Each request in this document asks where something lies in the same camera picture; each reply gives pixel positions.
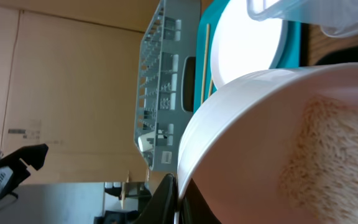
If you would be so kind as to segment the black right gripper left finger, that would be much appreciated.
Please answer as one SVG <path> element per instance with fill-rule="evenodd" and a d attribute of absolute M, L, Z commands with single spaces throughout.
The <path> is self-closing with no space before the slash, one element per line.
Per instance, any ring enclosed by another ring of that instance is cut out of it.
<path fill-rule="evenodd" d="M 174 224 L 177 206 L 177 180 L 167 174 L 134 224 Z"/>

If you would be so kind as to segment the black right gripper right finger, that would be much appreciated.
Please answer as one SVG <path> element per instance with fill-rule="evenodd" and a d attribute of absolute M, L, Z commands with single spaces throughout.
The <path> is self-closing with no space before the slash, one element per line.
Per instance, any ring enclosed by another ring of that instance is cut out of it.
<path fill-rule="evenodd" d="M 178 221 L 180 224 L 221 224 L 211 211 L 200 190 L 191 180 L 181 202 Z"/>

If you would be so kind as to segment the white bowl with rice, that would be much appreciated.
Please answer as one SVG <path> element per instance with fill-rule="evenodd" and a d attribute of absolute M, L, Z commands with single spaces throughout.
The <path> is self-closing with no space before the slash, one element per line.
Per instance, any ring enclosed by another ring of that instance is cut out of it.
<path fill-rule="evenodd" d="M 178 201 L 195 184 L 220 222 L 278 222 L 279 172 L 317 94 L 358 106 L 358 63 L 264 70 L 219 88 L 181 138 Z"/>

